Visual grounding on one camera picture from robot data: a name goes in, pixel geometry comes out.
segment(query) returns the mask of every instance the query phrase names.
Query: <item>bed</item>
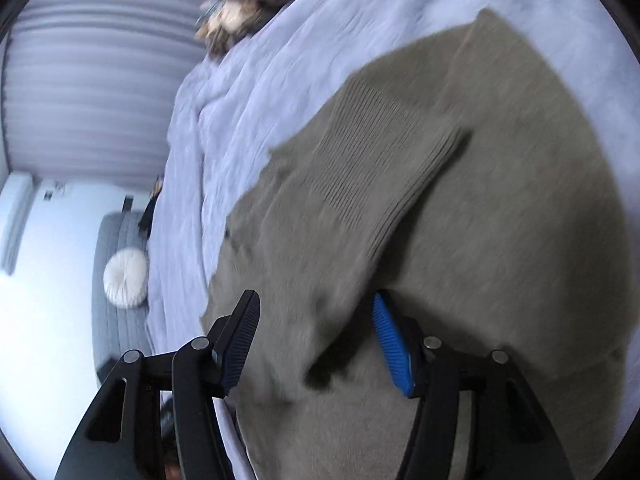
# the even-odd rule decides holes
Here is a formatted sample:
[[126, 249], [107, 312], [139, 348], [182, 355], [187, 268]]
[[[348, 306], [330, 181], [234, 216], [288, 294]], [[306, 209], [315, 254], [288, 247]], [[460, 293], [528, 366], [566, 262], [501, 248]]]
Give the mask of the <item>bed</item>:
[[[202, 334], [226, 216], [257, 181], [269, 150], [293, 136], [353, 70], [470, 22], [483, 7], [520, 31], [582, 105], [613, 167], [640, 255], [640, 67], [599, 0], [296, 0], [220, 65], [204, 60], [178, 90], [148, 244], [146, 326], [155, 352]], [[640, 333], [627, 375], [616, 442], [640, 405]]]

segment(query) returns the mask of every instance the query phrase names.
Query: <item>gray cushion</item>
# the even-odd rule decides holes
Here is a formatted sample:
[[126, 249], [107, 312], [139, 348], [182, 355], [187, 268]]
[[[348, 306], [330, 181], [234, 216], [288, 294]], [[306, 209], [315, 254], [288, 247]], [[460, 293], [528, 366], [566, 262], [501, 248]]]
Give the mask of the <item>gray cushion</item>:
[[96, 370], [99, 370], [109, 358], [117, 361], [124, 352], [133, 348], [147, 356], [152, 353], [145, 331], [145, 319], [149, 311], [146, 300], [137, 308], [117, 308], [107, 300], [103, 283], [104, 267], [117, 251], [125, 247], [146, 250], [146, 240], [138, 233], [141, 216], [142, 211], [108, 214], [102, 220], [98, 231], [92, 299]]

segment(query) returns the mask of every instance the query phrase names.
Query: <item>olive green sweater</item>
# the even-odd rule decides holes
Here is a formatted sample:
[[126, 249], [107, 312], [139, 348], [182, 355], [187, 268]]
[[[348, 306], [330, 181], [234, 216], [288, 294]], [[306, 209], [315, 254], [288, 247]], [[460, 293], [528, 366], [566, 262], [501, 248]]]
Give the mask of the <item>olive green sweater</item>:
[[237, 204], [210, 283], [205, 329], [262, 299], [235, 394], [259, 480], [395, 477], [416, 404], [372, 331], [380, 287], [454, 348], [510, 348], [592, 478], [636, 321], [625, 228], [587, 120], [492, 12], [350, 76]]

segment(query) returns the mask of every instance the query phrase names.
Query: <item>gray curtain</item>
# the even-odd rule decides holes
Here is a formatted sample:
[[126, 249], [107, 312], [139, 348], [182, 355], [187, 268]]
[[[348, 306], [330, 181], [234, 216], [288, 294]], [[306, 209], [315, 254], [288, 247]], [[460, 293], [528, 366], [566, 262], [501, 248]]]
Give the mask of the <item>gray curtain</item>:
[[175, 93], [205, 55], [203, 0], [31, 0], [4, 57], [12, 170], [148, 189], [163, 173]]

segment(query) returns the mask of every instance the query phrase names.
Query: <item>air conditioner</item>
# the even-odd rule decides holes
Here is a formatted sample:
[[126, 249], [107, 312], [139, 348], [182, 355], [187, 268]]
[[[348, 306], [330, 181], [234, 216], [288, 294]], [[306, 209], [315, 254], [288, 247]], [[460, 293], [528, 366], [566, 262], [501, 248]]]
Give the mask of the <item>air conditioner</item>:
[[0, 192], [0, 272], [14, 273], [35, 188], [29, 173], [13, 171]]

